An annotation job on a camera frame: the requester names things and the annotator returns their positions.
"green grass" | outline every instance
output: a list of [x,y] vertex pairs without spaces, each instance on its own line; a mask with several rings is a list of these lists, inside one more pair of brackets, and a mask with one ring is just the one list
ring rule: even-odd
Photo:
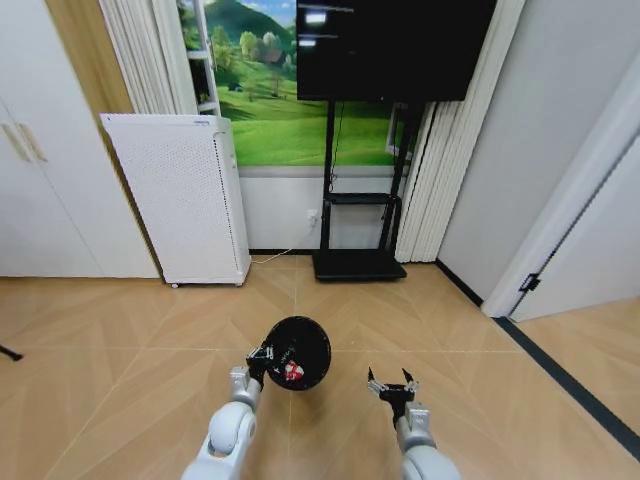
[[[226,83],[219,80],[218,95],[222,115],[232,120],[238,163],[241,166],[322,165],[326,103],[297,101],[293,75],[282,76],[279,98],[272,98],[272,73],[258,62],[237,58],[233,73],[245,91],[230,92]],[[247,92],[251,81],[255,85],[252,101]],[[336,135],[341,108],[338,104]],[[345,104],[338,165],[392,164],[392,155],[385,152],[390,111],[388,105]]]

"tv screen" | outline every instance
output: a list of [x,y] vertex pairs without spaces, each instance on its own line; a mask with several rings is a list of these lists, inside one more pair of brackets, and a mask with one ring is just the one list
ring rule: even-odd
[[298,99],[464,100],[495,3],[299,1]]

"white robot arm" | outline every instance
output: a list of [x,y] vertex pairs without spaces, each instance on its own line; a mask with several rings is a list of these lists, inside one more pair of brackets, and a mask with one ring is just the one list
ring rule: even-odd
[[249,367],[231,369],[231,401],[211,417],[209,432],[182,480],[237,480],[256,431],[256,410],[270,348],[256,349]]
[[369,369],[369,390],[391,405],[393,426],[396,430],[402,461],[403,480],[460,480],[454,463],[436,448],[431,435],[431,413],[420,402],[415,402],[418,382],[402,369],[407,385],[380,383]]

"white air purifier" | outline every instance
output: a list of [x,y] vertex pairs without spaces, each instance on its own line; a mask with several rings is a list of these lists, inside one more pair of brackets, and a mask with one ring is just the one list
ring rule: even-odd
[[251,257],[231,122],[199,115],[101,118],[164,280],[174,287],[242,285]]

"tv stand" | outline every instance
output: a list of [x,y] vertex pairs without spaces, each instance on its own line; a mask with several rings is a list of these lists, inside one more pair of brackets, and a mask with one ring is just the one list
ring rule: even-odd
[[[322,281],[381,281],[404,278],[407,276],[407,272],[395,259],[400,214],[402,213],[402,200],[398,196],[398,190],[404,168],[404,159],[407,155],[411,135],[418,124],[417,120],[420,111],[417,108],[408,109],[399,154],[395,157],[393,180],[389,193],[335,193],[331,191],[330,187],[336,101],[335,99],[330,99],[328,103],[320,250],[313,255],[315,276]],[[330,248],[331,208],[334,205],[384,205],[385,211],[378,248]]]

